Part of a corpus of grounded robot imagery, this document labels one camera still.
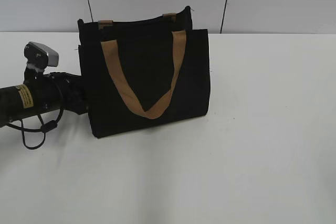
tan strap handle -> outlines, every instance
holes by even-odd
[[[172,22],[176,22],[176,13],[164,13],[162,14],[164,18],[170,18]]]
[[[117,88],[119,95],[127,108],[134,114],[148,119],[159,118],[163,112],[168,108],[172,95],[175,89],[176,81],[180,73],[180,68],[183,62],[185,46],[186,46],[186,32],[173,31],[173,64],[174,75],[171,83],[171,88],[164,94],[149,110],[144,111],[139,99],[127,83],[126,77],[122,71],[121,63],[118,54],[118,43],[116,40],[101,42],[101,47],[105,57],[106,66],[109,70],[111,79]]]
[[[98,21],[98,29],[104,29],[106,26],[113,26],[113,20],[100,20]]]

